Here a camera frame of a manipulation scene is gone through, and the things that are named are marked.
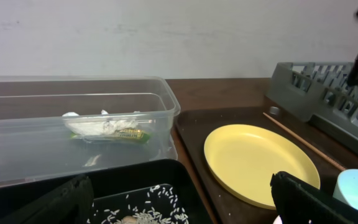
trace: white wall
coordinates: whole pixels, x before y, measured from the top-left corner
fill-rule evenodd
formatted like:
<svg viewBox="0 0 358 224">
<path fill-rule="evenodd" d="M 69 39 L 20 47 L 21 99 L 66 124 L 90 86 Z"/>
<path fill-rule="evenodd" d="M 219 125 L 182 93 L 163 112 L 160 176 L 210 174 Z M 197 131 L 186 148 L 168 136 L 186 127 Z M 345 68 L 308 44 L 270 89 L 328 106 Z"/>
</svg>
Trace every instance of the white wall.
<svg viewBox="0 0 358 224">
<path fill-rule="evenodd" d="M 351 61 L 358 0 L 0 0 L 0 75 L 270 77 Z"/>
</svg>

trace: plastic dish rack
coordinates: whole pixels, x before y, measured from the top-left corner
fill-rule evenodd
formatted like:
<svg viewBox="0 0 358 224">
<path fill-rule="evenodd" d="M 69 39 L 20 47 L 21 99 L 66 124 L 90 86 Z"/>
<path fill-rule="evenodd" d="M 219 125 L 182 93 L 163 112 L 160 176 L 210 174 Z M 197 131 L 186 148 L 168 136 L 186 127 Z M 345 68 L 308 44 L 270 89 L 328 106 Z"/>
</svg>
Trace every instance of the plastic dish rack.
<svg viewBox="0 0 358 224">
<path fill-rule="evenodd" d="M 278 63 L 267 92 L 358 155 L 358 86 L 346 84 L 353 63 Z"/>
</svg>

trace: wooden stick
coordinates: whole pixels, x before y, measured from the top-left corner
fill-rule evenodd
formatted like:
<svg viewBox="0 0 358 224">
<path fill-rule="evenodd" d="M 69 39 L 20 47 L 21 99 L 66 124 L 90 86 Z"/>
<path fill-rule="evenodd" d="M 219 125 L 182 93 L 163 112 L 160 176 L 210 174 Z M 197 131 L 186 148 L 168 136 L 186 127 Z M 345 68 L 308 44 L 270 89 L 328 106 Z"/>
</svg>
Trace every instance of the wooden stick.
<svg viewBox="0 0 358 224">
<path fill-rule="evenodd" d="M 332 158 L 328 157 L 327 155 L 325 155 L 324 153 L 322 153 L 320 150 L 318 150 L 316 147 L 312 146 L 310 143 L 308 143 L 306 140 L 304 140 L 303 138 L 301 138 L 299 135 L 295 134 L 293 131 L 289 130 L 286 126 L 282 125 L 280 122 L 276 121 L 274 118 L 272 118 L 271 116 L 269 116 L 267 113 L 264 113 L 264 115 L 270 119 L 271 121 L 273 121 L 274 123 L 276 123 L 277 125 L 279 125 L 282 129 L 284 129 L 286 132 L 290 133 L 293 137 L 295 137 L 297 140 L 299 140 L 300 142 L 302 142 L 304 145 L 308 146 L 311 150 L 313 150 L 315 153 L 317 153 L 319 156 L 321 156 L 323 159 L 325 159 L 327 162 L 329 162 L 330 164 L 332 164 L 334 167 L 338 168 L 340 171 L 344 171 L 346 170 L 345 167 L 339 165 L 337 162 L 335 162 Z"/>
</svg>

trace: brown tray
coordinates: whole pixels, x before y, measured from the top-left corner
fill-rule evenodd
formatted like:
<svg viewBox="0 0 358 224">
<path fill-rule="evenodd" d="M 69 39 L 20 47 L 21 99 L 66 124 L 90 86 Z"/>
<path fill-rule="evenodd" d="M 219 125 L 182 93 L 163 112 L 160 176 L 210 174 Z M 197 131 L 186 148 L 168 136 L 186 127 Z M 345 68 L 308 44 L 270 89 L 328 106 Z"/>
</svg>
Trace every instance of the brown tray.
<svg viewBox="0 0 358 224">
<path fill-rule="evenodd" d="M 340 171 L 311 149 L 279 128 L 267 119 L 262 112 L 268 108 L 225 108 L 216 110 L 185 111 L 176 120 L 176 128 L 182 143 L 193 162 L 203 188 L 209 197 L 217 218 L 222 223 L 273 223 L 277 212 L 255 207 L 239 200 L 223 189 L 209 171 L 204 157 L 204 141 L 214 129 L 227 124 L 250 124 L 274 131 L 294 142 L 316 165 L 320 178 L 321 190 L 332 195 Z M 299 134 L 302 138 L 316 146 L 328 156 L 348 169 L 358 169 L 358 157 L 338 145 L 332 139 L 313 129 L 307 124 L 297 121 L 292 115 L 284 112 L 275 116 L 279 122 Z"/>
</svg>

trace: yellow plate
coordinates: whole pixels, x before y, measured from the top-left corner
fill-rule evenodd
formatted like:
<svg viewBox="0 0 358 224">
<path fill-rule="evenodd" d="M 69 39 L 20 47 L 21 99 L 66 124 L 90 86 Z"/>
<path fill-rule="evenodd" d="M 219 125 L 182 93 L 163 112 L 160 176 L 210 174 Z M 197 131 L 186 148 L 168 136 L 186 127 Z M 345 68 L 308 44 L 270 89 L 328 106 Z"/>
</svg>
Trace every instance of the yellow plate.
<svg viewBox="0 0 358 224">
<path fill-rule="evenodd" d="M 318 171 L 295 144 L 263 128 L 232 124 L 215 129 L 205 140 L 204 153 L 218 182 L 239 199 L 275 209 L 272 174 L 289 174 L 320 188 Z"/>
</svg>

